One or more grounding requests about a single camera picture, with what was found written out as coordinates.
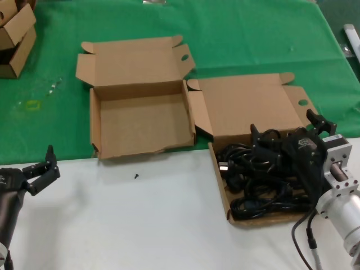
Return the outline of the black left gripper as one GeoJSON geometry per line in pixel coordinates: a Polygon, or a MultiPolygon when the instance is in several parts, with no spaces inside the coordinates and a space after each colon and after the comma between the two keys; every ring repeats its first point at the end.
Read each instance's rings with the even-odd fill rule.
{"type": "Polygon", "coordinates": [[[23,207],[26,179],[27,191],[35,196],[60,177],[52,145],[48,146],[45,161],[20,169],[1,169],[1,244],[10,245],[19,212],[23,207]]]}

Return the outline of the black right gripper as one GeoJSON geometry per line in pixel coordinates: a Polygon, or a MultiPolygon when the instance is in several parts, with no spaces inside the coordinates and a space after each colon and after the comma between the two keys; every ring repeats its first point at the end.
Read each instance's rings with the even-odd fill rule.
{"type": "Polygon", "coordinates": [[[282,151],[290,160],[290,168],[308,197],[318,199],[327,184],[323,172],[325,151],[320,139],[315,137],[319,137],[322,132],[329,136],[335,135],[337,124],[316,114],[312,109],[307,110],[306,117],[313,127],[307,131],[307,135],[296,132],[284,141],[279,130],[268,129],[260,133],[256,126],[251,124],[252,153],[264,161],[281,161],[282,151]]]}

